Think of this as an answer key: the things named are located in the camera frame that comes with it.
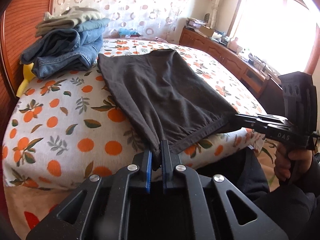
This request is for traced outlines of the person's right hand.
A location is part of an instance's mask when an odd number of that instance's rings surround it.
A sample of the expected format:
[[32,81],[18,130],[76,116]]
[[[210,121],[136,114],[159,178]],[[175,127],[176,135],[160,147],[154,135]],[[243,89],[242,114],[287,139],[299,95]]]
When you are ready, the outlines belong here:
[[289,146],[279,142],[274,161],[274,173],[279,181],[285,181],[292,177],[296,180],[309,170],[312,158],[311,150],[303,148],[290,150]]

